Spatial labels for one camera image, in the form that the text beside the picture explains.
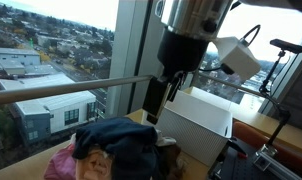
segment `white box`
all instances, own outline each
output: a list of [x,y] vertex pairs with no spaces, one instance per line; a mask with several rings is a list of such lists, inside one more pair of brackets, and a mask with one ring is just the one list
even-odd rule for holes
[[156,129],[177,140],[182,151],[211,166],[232,134],[232,114],[182,91],[168,101]]

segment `horizontal bar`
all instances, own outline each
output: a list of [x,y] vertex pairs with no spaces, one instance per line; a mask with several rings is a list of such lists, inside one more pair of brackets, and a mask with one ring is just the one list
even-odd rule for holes
[[242,87],[242,86],[238,86],[238,85],[229,83],[229,82],[227,82],[227,81],[223,81],[223,80],[221,80],[221,79],[218,79],[218,78],[215,78],[215,77],[206,75],[206,74],[204,74],[203,72],[199,72],[199,75],[202,76],[202,77],[206,77],[206,78],[208,78],[208,79],[212,79],[212,80],[217,81],[217,82],[219,82],[219,83],[225,84],[225,85],[227,85],[227,86],[231,86],[231,87],[234,87],[234,88],[237,88],[237,89],[241,89],[242,91],[248,92],[248,93],[250,93],[250,94],[254,94],[254,95],[256,95],[256,96],[263,97],[262,94],[260,94],[260,92],[253,91],[253,90],[251,90],[251,89],[244,88],[244,87]]
[[2,90],[0,91],[0,105],[14,103],[18,101],[25,101],[30,99],[43,98],[48,96],[55,96],[60,94],[86,91],[90,89],[148,81],[151,78],[152,78],[151,75],[146,75],[146,76],[136,76],[136,77],[128,77],[128,78],[113,78],[113,79],[106,79],[106,80],[75,82],[71,84],[61,84],[61,85],[45,86],[45,87],[37,87],[37,88]]

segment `pink cloth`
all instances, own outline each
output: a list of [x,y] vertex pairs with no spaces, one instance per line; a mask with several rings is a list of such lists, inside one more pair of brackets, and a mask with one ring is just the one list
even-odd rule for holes
[[45,180],[75,180],[76,163],[72,158],[74,145],[70,144],[56,152],[44,173]]

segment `blue cloth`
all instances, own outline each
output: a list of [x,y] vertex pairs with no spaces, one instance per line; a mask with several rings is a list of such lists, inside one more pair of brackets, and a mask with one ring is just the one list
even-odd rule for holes
[[149,180],[158,173],[158,154],[155,148],[157,133],[129,118],[99,120],[76,131],[73,157],[84,159],[90,147],[99,145],[114,155],[112,179]]

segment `chair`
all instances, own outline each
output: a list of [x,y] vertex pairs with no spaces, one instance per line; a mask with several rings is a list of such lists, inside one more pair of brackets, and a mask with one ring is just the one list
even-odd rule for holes
[[[257,150],[268,141],[268,137],[264,136],[251,126],[239,121],[233,123],[232,135]],[[275,160],[302,177],[302,154],[277,142],[274,142],[273,146],[278,150]]]

